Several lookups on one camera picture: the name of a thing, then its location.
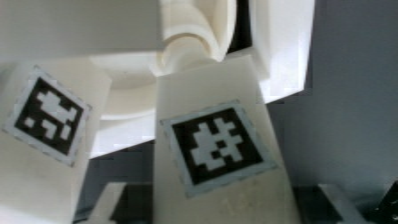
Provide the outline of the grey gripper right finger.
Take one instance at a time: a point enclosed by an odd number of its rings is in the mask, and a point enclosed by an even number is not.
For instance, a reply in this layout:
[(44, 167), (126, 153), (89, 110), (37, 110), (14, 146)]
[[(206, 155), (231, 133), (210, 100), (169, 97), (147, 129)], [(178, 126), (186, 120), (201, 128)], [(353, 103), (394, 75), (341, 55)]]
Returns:
[(302, 224), (373, 224), (332, 184), (298, 187), (298, 211)]

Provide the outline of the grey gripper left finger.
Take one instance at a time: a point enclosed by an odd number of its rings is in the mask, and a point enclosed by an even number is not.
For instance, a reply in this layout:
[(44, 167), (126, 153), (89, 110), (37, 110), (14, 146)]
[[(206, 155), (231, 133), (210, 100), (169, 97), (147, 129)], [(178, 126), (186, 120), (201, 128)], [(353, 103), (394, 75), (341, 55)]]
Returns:
[(76, 224), (115, 224), (115, 221), (112, 220), (112, 214), (124, 187), (126, 184), (123, 182), (110, 182), (107, 184), (89, 218)]

